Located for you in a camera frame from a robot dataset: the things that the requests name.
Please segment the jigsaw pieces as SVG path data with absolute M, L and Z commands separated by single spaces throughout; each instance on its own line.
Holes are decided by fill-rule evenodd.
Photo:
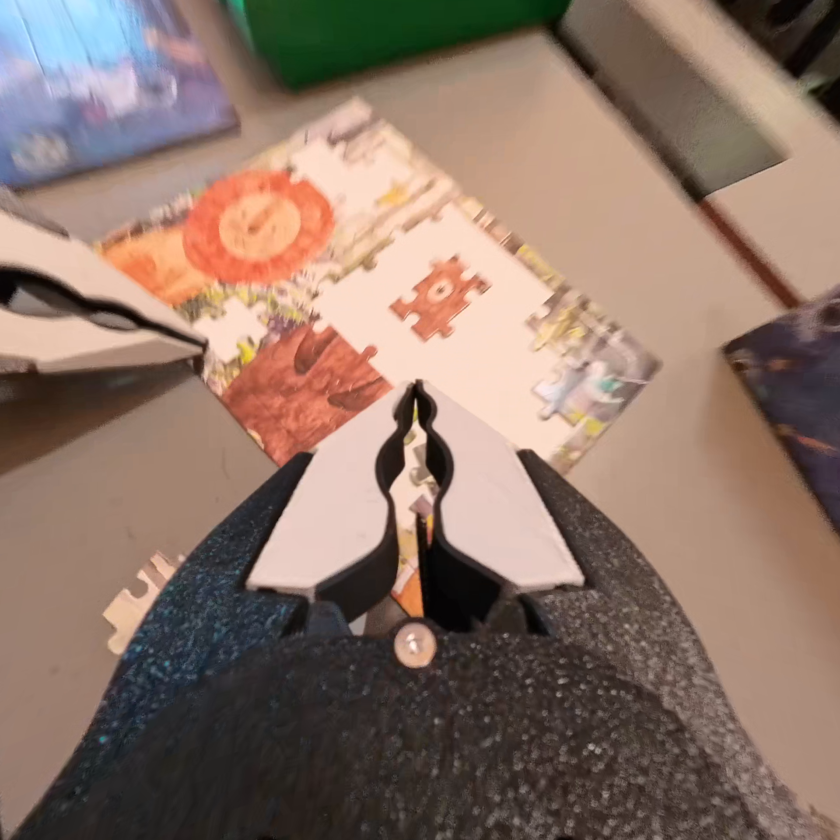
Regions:
M 126 652 L 144 618 L 185 560 L 183 553 L 173 559 L 154 553 L 134 576 L 135 589 L 123 587 L 112 598 L 101 614 L 109 627 L 106 645 L 112 655 L 121 657 Z

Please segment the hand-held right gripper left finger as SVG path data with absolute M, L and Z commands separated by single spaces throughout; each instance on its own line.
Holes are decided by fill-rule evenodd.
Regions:
M 330 602 L 348 621 L 389 595 L 400 558 L 392 486 L 405 468 L 414 402 L 415 384 L 403 383 L 315 448 L 248 590 Z

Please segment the jigsaw puzzle frame board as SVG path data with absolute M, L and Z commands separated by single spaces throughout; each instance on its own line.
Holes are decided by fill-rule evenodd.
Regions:
M 392 486 L 400 558 L 389 595 L 409 615 L 421 615 L 420 560 L 438 487 L 426 466 L 417 382 L 430 382 L 491 425 L 521 460 L 529 455 L 539 469 L 563 474 L 659 363 L 362 101 L 231 175 L 248 170 L 285 170 L 314 184 L 334 212 L 328 246 L 289 280 L 218 283 L 171 308 L 206 339 L 206 386 L 294 475 L 288 499 L 325 438 L 399 385 L 415 384 L 405 468 Z M 102 241 L 175 219 L 189 196 L 224 178 Z M 452 256 L 491 289 L 451 322 L 449 338 L 423 343 L 410 330 L 414 317 L 402 322 L 389 305 L 411 300 L 432 262 Z

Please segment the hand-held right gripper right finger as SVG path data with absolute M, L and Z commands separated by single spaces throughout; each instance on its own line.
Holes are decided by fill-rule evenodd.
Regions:
M 584 586 L 520 451 L 429 381 L 416 382 L 416 409 L 437 484 L 420 560 L 426 619 L 468 631 L 508 599 Z

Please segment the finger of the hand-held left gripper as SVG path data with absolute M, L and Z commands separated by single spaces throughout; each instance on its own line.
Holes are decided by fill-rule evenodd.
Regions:
M 158 329 L 114 329 L 78 316 L 42 318 L 2 310 L 3 375 L 63 375 L 141 369 L 189 361 L 203 355 L 195 333 Z
M 3 346 L 206 346 L 81 242 L 2 212 Z

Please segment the green plastic bin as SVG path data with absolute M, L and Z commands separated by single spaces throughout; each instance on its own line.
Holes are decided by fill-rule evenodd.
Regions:
M 287 89 L 561 20 L 571 1 L 226 1 L 249 51 Z

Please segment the assembled orange lion pieces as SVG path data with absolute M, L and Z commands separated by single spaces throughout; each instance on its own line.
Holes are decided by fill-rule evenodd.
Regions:
M 269 287 L 319 257 L 335 229 L 329 199 L 288 171 L 248 170 L 189 196 L 175 219 L 132 227 L 100 256 L 175 308 L 216 284 Z

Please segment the space themed puzzle board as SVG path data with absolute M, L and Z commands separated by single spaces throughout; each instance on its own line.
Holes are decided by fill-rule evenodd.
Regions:
M 1 2 L 2 186 L 36 188 L 237 127 L 175 2 Z

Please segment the black flat panel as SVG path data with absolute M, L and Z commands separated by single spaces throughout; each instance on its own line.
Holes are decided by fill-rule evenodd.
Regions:
M 556 36 L 696 202 L 786 160 L 781 142 L 635 2 L 573 2 Z

